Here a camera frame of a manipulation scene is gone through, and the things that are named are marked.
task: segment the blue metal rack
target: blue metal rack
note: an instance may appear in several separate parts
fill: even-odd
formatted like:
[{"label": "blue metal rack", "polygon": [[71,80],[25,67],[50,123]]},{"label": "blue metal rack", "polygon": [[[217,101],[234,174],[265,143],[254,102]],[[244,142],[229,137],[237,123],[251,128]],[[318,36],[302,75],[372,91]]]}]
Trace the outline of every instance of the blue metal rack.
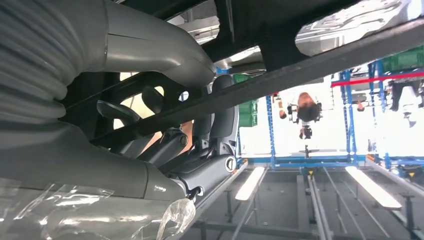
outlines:
[{"label": "blue metal rack", "polygon": [[[350,80],[350,71],[340,73],[342,81]],[[305,158],[304,156],[289,156],[289,157],[276,157],[276,147],[274,140],[274,125],[273,125],[273,112],[272,101],[270,96],[266,96],[266,110],[268,117],[268,130],[270,140],[270,155],[256,156],[249,158],[251,163],[270,163],[272,169],[276,168],[337,168],[347,166],[357,166],[358,160],[364,161],[365,155],[357,155],[357,146],[355,139],[355,125],[352,109],[352,89],[350,86],[341,88],[343,98],[343,114],[346,133],[346,149],[347,155],[337,156],[313,156]]]},{"label": "blue metal rack", "polygon": [[[378,77],[384,77],[387,75],[390,75],[391,73],[385,73],[383,72],[383,62],[381,60],[377,60],[375,62],[368,64],[368,74],[369,78],[374,78],[375,72],[377,71]],[[385,91],[384,91],[384,84],[383,81],[379,81],[378,83],[379,87],[379,93],[378,96],[380,98],[381,102],[381,110],[382,114],[386,112],[386,99],[385,99]],[[371,96],[371,107],[372,107],[372,116],[374,120],[374,127],[377,128],[379,124],[378,119],[384,119],[384,116],[380,116],[379,118],[376,117],[376,109],[375,109],[375,98],[374,98],[374,83],[369,83],[370,88],[370,96]],[[421,165],[424,166],[424,157],[416,157],[416,156],[389,156],[389,153],[387,152],[387,143],[386,138],[384,136],[384,131],[379,131],[379,134],[382,134],[382,142],[379,142],[378,144],[383,144],[385,146],[385,152],[383,153],[383,156],[380,156],[380,154],[375,155],[376,161],[384,161],[384,166],[386,169],[390,170],[393,165]]]}]

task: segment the metal rail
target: metal rail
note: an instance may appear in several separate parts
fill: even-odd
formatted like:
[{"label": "metal rail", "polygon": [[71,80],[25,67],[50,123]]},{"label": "metal rail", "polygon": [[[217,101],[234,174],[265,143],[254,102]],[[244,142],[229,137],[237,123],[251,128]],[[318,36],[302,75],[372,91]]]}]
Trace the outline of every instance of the metal rail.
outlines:
[{"label": "metal rail", "polygon": [[374,223],[378,226],[378,228],[382,231],[382,233],[390,238],[390,235],[387,233],[387,231],[384,229],[384,227],[377,221],[377,219],[374,217],[374,215],[368,210],[368,208],[365,206],[365,204],[359,199],[358,194],[353,191],[353,189],[348,185],[347,182],[344,182],[346,184],[346,187],[349,189],[349,191],[355,196],[356,200],[359,202],[359,204],[365,209],[366,213],[371,217],[371,219],[374,221]]},{"label": "metal rail", "polygon": [[324,224],[323,224],[323,221],[326,221],[327,219],[324,217],[324,220],[323,220],[323,217],[321,216],[322,211],[320,211],[320,207],[322,208],[322,205],[321,206],[318,205],[315,186],[312,182],[311,176],[307,176],[307,180],[309,182],[310,196],[312,198],[312,206],[313,206],[313,211],[315,213],[316,227],[318,228],[319,239],[320,240],[327,240],[329,238],[327,237],[327,233],[324,230]]},{"label": "metal rail", "polygon": [[364,232],[362,232],[361,227],[359,227],[359,224],[357,222],[357,220],[355,219],[354,215],[352,214],[351,210],[349,209],[348,205],[346,204],[345,200],[343,199],[343,197],[340,195],[339,190],[336,187],[336,184],[334,183],[332,177],[330,176],[329,172],[327,171],[327,169],[324,167],[324,172],[327,174],[328,179],[330,180],[332,186],[334,187],[335,193],[339,196],[341,203],[343,204],[344,208],[347,211],[347,214],[349,214],[350,218],[353,221],[353,224],[355,224],[356,229],[358,230],[360,236],[362,237],[363,240],[367,240],[367,238],[364,235]]},{"label": "metal rail", "polygon": [[[216,186],[210,193],[204,196],[198,203],[195,204],[196,214],[193,220],[188,224],[186,229],[189,229],[203,214],[203,212],[208,209],[215,200],[227,189],[227,187],[233,183],[233,181],[243,172],[243,170],[248,166],[248,163],[244,163],[240,168],[233,174],[231,174],[227,179],[223,180],[218,186]],[[168,237],[166,240],[178,240],[182,237],[182,234],[177,234],[171,237]]]},{"label": "metal rail", "polygon": [[231,237],[231,240],[237,239],[237,236],[239,235],[240,229],[242,229],[242,226],[245,225],[245,219],[247,218],[247,216],[249,214],[249,210],[251,209],[251,206],[252,206],[252,204],[255,200],[256,193],[259,191],[259,186],[261,185],[262,180],[264,180],[264,177],[267,174],[267,172],[268,172],[268,168],[265,171],[263,171],[262,176],[260,176],[260,179],[259,179],[259,181],[257,182],[257,185],[256,185],[256,190],[253,194],[253,197],[249,200],[249,204],[247,205],[246,211],[244,212],[243,217],[241,217],[240,222],[238,223],[237,227],[235,228],[235,231],[234,231],[234,233]]},{"label": "metal rail", "polygon": [[413,184],[411,184],[411,182],[406,181],[405,179],[400,178],[399,176],[397,176],[396,174],[394,174],[391,171],[388,171],[386,169],[384,169],[383,167],[375,164],[373,161],[369,160],[369,159],[365,159],[365,163],[368,166],[371,166],[373,169],[375,169],[377,172],[385,175],[386,177],[388,177],[390,180],[392,180],[393,182],[401,185],[403,188],[407,189],[408,191],[411,191],[421,197],[424,198],[424,190],[420,187],[417,187]]},{"label": "metal rail", "polygon": [[93,144],[111,148],[235,105],[289,89],[368,61],[417,47],[424,42],[424,18],[385,29],[298,63],[232,85],[139,122],[106,133]]}]

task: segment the red rail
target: red rail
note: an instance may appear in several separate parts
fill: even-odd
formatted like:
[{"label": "red rail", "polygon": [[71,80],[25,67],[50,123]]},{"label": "red rail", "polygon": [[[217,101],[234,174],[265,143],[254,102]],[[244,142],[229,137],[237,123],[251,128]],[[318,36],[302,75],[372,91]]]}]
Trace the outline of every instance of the red rail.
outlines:
[{"label": "red rail", "polygon": [[406,78],[417,78],[417,77],[424,77],[424,72],[379,76],[374,78],[365,78],[365,79],[359,79],[359,80],[353,80],[353,81],[336,81],[331,84],[331,87],[334,88],[339,86],[365,84],[365,83],[371,83],[374,81],[384,81],[388,79],[406,79]]}]

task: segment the fluorescent light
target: fluorescent light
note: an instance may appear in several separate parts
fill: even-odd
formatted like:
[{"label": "fluorescent light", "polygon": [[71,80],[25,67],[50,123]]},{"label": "fluorescent light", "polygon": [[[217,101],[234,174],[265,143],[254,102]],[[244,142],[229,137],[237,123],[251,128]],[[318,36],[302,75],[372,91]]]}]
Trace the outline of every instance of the fluorescent light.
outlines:
[{"label": "fluorescent light", "polygon": [[256,167],[250,176],[247,178],[247,180],[243,183],[243,186],[240,187],[237,194],[235,195],[235,199],[246,201],[250,198],[253,190],[255,189],[256,185],[258,184],[259,179],[262,176],[262,173],[264,173],[265,168],[262,166]]},{"label": "fluorescent light", "polygon": [[402,205],[361,170],[347,166],[346,171],[384,208],[400,209]]}]

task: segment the dark hair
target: dark hair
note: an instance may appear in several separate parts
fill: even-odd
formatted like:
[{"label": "dark hair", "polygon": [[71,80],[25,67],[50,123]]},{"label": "dark hair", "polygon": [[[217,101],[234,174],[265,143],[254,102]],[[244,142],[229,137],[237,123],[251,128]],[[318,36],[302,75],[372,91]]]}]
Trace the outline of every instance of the dark hair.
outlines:
[{"label": "dark hair", "polygon": [[320,116],[321,108],[316,103],[310,106],[302,106],[297,110],[297,117],[304,122],[315,121]]},{"label": "dark hair", "polygon": [[279,118],[280,119],[285,119],[285,118],[287,118],[287,114],[284,111],[281,110],[281,111],[279,111]]}]

